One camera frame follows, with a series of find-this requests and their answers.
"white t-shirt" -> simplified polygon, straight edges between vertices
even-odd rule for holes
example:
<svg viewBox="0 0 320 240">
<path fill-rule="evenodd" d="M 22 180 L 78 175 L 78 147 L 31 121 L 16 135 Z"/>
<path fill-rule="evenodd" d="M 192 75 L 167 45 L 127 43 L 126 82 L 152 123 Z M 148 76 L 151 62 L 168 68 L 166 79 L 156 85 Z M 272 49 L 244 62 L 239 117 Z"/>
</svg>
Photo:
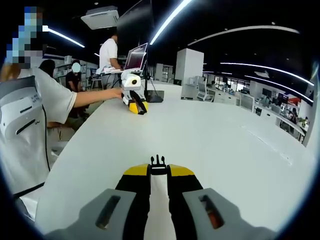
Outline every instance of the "white t-shirt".
<svg viewBox="0 0 320 240">
<path fill-rule="evenodd" d="M 99 68 L 103 68 L 105 66 L 111 67 L 110 59 L 116 59 L 118 57 L 118 45 L 116 41 L 112 38 L 105 41 L 100 47 L 99 55 Z"/>
<path fill-rule="evenodd" d="M 75 104 L 77 93 L 60 85 L 39 68 L 22 69 L 18 78 L 29 76 L 35 76 L 36 89 L 42 98 L 47 122 L 65 123 Z M 0 133 L 0 163 L 13 194 L 43 183 L 48 176 L 45 151 L 46 120 L 42 111 L 35 123 L 16 138 L 7 140 Z M 48 160 L 52 163 L 49 145 L 50 142 L 47 141 Z"/>
</svg>

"white pillar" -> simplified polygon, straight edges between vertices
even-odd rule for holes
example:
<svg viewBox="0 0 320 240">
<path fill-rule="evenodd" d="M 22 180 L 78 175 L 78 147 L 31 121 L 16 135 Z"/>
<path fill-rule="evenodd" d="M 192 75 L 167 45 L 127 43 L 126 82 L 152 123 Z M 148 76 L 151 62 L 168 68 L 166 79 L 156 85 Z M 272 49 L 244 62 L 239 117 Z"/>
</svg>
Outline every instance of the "white pillar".
<svg viewBox="0 0 320 240">
<path fill-rule="evenodd" d="M 182 81 L 182 98 L 194 98 L 197 88 L 188 85 L 188 79 L 196 76 L 202 77 L 204 67 L 203 52 L 185 48 L 178 51 L 176 57 L 175 79 Z"/>
<path fill-rule="evenodd" d="M 162 80 L 163 71 L 164 71 L 164 65 L 161 64 L 161 63 L 157 63 L 156 66 L 155 66 L 154 80 L 161 81 Z"/>
</svg>

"white cabinet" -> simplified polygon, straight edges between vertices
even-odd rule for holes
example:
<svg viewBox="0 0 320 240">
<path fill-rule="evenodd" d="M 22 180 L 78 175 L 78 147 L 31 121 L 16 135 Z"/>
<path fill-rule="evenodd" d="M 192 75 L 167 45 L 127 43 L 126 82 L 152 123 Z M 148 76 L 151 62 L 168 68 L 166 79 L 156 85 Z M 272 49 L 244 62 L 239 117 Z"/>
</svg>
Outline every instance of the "white cabinet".
<svg viewBox="0 0 320 240">
<path fill-rule="evenodd" d="M 213 102 L 214 103 L 224 104 L 225 103 L 225 93 L 216 91 L 215 94 L 214 94 Z"/>
<path fill-rule="evenodd" d="M 268 110 L 262 109 L 260 116 L 272 124 L 277 124 L 277 116 Z"/>
<path fill-rule="evenodd" d="M 223 91 L 215 91 L 213 102 L 220 104 L 236 105 L 237 97 Z"/>
<path fill-rule="evenodd" d="M 230 95 L 230 94 L 226 94 L 224 96 L 224 103 L 225 104 L 236 105 L 237 104 L 237 99 L 234 96 Z"/>
</svg>

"computer monitor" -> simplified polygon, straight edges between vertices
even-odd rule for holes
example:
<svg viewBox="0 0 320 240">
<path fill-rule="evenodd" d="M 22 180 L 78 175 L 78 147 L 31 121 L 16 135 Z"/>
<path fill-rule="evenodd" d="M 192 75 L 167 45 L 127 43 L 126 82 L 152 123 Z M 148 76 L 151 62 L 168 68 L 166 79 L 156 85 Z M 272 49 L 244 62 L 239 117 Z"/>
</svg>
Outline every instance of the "computer monitor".
<svg viewBox="0 0 320 240">
<path fill-rule="evenodd" d="M 127 61 L 125 63 L 125 70 L 135 69 L 141 70 L 144 62 L 144 57 L 146 55 L 148 43 L 137 46 L 131 49 L 127 56 Z"/>
<path fill-rule="evenodd" d="M 272 96 L 272 91 L 263 88 L 263 89 L 262 89 L 262 95 L 265 95 L 265 96 L 271 98 L 271 96 Z"/>
<path fill-rule="evenodd" d="M 283 104 L 287 104 L 288 103 L 288 99 L 289 97 L 287 95 L 284 95 L 283 93 L 280 93 L 278 94 L 278 101 L 280 103 L 283 103 Z"/>
<path fill-rule="evenodd" d="M 154 32 L 152 0 L 140 0 L 120 16 L 116 22 L 118 49 L 126 54 L 130 49 L 146 43 Z"/>
</svg>

